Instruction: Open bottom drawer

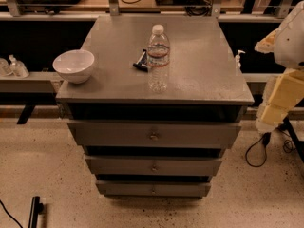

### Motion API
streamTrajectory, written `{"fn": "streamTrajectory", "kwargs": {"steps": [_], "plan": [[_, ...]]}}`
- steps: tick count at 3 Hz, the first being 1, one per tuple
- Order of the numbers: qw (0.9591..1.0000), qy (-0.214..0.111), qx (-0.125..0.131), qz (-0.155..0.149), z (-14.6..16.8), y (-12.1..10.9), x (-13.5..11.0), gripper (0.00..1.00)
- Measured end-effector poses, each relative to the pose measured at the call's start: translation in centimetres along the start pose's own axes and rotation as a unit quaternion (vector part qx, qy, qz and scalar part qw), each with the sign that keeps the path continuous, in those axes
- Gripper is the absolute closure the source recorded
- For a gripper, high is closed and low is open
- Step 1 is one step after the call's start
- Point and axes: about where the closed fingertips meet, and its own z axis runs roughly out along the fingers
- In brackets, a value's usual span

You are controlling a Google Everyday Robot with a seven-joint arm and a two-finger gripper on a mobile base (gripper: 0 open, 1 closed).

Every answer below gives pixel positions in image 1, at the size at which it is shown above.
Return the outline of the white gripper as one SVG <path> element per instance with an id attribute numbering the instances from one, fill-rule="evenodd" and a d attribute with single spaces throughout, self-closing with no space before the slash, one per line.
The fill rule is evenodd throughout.
<path id="1" fill-rule="evenodd" d="M 275 29 L 257 42 L 255 51 L 273 52 L 276 33 Z M 256 114 L 256 129 L 259 133 L 268 133 L 274 131 L 289 111 L 304 99 L 304 71 L 288 68 L 279 76 L 270 77 L 262 99 Z"/>

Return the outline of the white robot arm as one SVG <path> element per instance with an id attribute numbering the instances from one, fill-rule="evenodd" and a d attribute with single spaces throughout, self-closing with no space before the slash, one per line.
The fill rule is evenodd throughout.
<path id="1" fill-rule="evenodd" d="M 268 79 L 257 111 L 256 129 L 268 133 L 304 99 L 304 1 L 298 2 L 279 27 L 256 44 L 255 50 L 272 52 L 275 62 L 285 67 L 282 74 Z"/>

